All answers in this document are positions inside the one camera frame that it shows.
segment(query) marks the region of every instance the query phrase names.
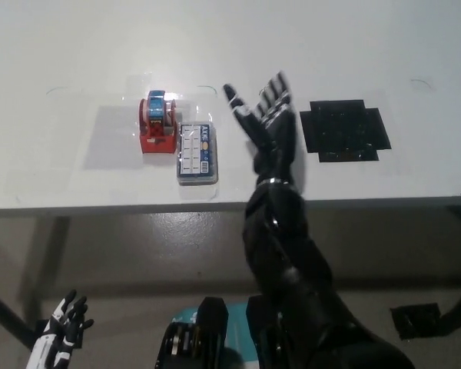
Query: battery pack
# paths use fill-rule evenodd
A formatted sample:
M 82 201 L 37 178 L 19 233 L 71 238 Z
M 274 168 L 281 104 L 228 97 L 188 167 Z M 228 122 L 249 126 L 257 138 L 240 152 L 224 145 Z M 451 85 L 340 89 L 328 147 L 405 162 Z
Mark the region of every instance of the battery pack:
M 211 122 L 180 124 L 177 138 L 177 180 L 180 185 L 217 183 L 217 138 Z

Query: robotic arm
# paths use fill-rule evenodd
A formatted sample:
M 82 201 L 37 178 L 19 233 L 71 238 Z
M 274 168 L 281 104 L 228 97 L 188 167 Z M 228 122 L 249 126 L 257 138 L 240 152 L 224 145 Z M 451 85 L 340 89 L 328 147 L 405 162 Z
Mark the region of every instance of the robotic arm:
M 70 364 L 71 353 L 83 332 L 94 323 L 92 319 L 85 320 L 86 297 L 79 298 L 68 309 L 75 295 L 71 291 L 56 307 L 32 349 L 26 369 L 66 369 Z
M 394 346 L 363 327 L 333 289 L 333 275 L 309 238 L 304 202 L 290 166 L 296 149 L 296 116 L 279 73 L 251 111 L 224 86 L 230 108 L 256 145 L 257 188 L 246 209 L 247 263 L 264 297 L 281 314 L 290 364 L 305 368 L 411 369 Z

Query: red tape dispenser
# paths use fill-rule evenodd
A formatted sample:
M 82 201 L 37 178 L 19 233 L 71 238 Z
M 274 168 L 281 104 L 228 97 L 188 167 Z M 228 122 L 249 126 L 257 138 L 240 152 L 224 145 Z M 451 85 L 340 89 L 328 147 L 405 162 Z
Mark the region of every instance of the red tape dispenser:
M 150 91 L 147 99 L 140 101 L 138 120 L 140 122 L 141 151 L 165 152 L 176 150 L 176 101 L 164 100 L 165 91 Z

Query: black mat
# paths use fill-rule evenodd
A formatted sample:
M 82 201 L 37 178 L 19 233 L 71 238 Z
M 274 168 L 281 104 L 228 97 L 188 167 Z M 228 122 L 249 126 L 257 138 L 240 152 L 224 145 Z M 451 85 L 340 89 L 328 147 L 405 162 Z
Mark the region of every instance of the black mat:
M 391 149 L 379 109 L 363 100 L 312 101 L 300 120 L 307 152 L 320 162 L 378 161 L 377 150 Z

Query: white table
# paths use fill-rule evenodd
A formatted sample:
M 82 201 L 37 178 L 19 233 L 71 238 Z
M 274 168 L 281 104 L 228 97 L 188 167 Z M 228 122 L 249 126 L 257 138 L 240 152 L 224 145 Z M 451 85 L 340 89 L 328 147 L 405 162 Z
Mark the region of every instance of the white table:
M 298 111 L 358 98 L 379 108 L 393 147 L 378 162 L 339 164 L 303 150 L 296 173 L 308 203 L 461 204 L 461 0 L 285 4 L 0 3 L 0 214 L 242 208 L 255 175 L 221 86 L 255 104 L 278 70 Z M 181 191 L 174 157 L 142 157 L 129 137 L 136 111 L 110 131 L 96 121 L 147 86 L 198 85 L 219 92 L 220 179 L 203 196 Z

